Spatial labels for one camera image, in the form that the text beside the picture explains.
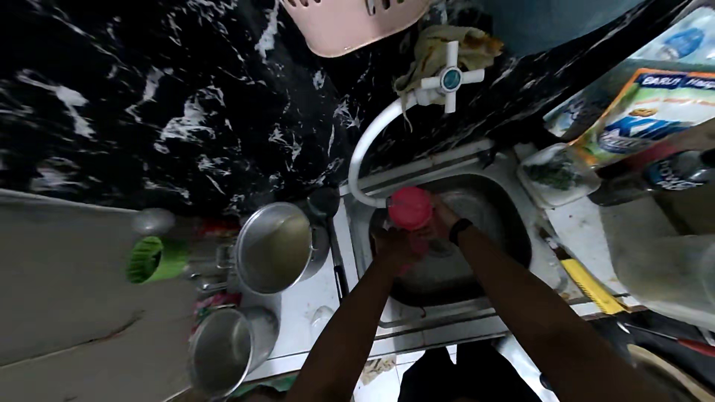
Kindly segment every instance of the aluminum pot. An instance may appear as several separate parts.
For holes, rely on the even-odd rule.
[[[265,308],[222,308],[199,325],[189,344],[194,389],[223,398],[263,364],[278,338],[278,319]]]
[[[243,225],[234,247],[236,272],[252,292],[272,295],[313,276],[329,249],[327,230],[316,218],[274,202]]]

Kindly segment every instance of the faucet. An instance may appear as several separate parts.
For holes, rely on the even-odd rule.
[[[411,107],[419,104],[427,106],[435,103],[435,100],[444,98],[445,113],[453,113],[457,106],[457,89],[462,84],[471,84],[473,82],[481,82],[484,80],[484,69],[462,72],[457,67],[457,58],[459,53],[459,41],[451,41],[446,44],[447,57],[445,67],[442,71],[434,76],[422,78],[420,87],[409,91],[405,95],[405,101],[401,98],[396,99],[388,105],[374,120],[363,133],[360,141],[355,146],[355,151],[350,159],[350,168],[347,173],[347,186],[355,199],[363,204],[370,205],[376,208],[386,208],[388,206],[387,198],[374,198],[367,196],[358,187],[358,176],[360,174],[360,165],[363,163],[363,158],[368,152],[370,145],[375,138],[382,132],[391,121],[406,112]]]

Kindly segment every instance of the black marble wall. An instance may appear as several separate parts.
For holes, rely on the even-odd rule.
[[[419,29],[489,30],[459,0],[338,59],[306,47],[278,0],[50,1],[0,6],[0,187],[97,205],[249,212],[347,177],[361,129],[392,102]],[[662,32],[687,4],[651,0],[549,52],[499,57],[457,112],[410,110],[365,172],[540,117]]]

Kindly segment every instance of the faucet handle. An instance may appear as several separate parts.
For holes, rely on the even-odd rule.
[[[445,113],[453,113],[457,107],[457,89],[462,84],[471,84],[484,80],[484,69],[462,72],[457,67],[459,41],[447,43],[445,68],[436,77],[422,78],[421,90],[436,90],[445,97]]]

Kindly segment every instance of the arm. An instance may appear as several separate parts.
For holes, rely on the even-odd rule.
[[[418,257],[404,233],[375,234],[378,254],[312,347],[287,402],[349,401],[399,269]]]
[[[459,217],[433,202],[446,227]],[[458,235],[469,262],[499,317],[562,402],[668,401],[548,285],[471,226]]]

